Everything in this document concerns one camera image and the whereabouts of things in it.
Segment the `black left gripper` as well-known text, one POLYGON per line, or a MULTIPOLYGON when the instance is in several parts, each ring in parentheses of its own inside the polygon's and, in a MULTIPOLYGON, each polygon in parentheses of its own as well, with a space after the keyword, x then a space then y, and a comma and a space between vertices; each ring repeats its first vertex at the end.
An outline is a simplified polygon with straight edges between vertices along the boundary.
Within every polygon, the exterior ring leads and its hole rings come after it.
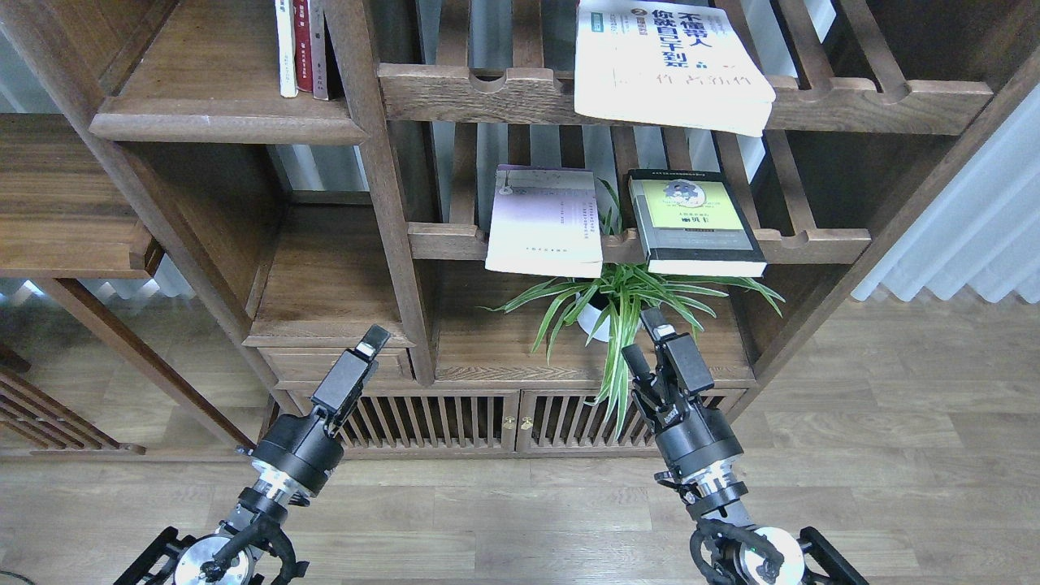
POLYGON ((253 450, 253 463, 264 463, 293 478, 306 495, 317 495, 343 457, 336 437, 378 370, 378 355, 390 333, 372 325, 362 340, 346 349, 310 397, 308 416, 284 414, 253 450))

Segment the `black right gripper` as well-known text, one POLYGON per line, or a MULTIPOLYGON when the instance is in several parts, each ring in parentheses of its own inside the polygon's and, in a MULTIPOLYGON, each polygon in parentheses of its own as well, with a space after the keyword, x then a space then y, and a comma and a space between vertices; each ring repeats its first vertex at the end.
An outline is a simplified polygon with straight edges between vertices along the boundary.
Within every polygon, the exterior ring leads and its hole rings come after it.
POLYGON ((622 349, 634 376, 634 397, 643 419, 660 449, 666 470, 655 475, 662 485, 733 485, 732 463, 743 454, 725 415, 704 407, 699 392, 716 381, 691 334, 678 334, 657 308, 640 321, 654 342, 656 374, 636 344, 622 349))

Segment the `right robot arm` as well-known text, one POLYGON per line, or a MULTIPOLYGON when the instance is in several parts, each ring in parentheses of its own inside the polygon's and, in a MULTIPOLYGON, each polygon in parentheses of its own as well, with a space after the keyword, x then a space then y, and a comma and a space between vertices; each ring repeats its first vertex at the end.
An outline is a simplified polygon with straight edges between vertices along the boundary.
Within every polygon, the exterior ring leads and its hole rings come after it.
POLYGON ((695 522, 692 561, 712 584, 862 584, 817 529, 798 536, 754 523, 742 504, 747 486, 733 474, 743 452, 730 423, 709 408, 701 393, 713 387, 712 374, 697 344, 675 331, 655 308, 643 325, 654 342, 658 364, 650 370, 635 347, 623 354, 635 377, 635 404, 650 426, 666 469, 655 481, 675 490, 695 522))

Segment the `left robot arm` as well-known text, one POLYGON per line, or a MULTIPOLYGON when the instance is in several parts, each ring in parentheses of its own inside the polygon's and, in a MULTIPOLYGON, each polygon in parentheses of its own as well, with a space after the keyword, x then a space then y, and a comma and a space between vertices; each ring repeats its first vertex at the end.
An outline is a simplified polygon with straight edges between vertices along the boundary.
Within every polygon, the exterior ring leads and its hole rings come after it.
POLYGON ((282 525, 289 506, 308 506, 343 457, 338 434, 378 367, 376 355, 389 340, 382 327, 369 328, 346 349, 311 397, 306 416, 282 414, 256 448, 250 449, 259 478, 239 495, 215 533, 179 538, 168 526, 116 578, 118 584, 260 584, 256 564, 263 554, 281 560, 275 584, 287 584, 308 569, 297 560, 282 525))

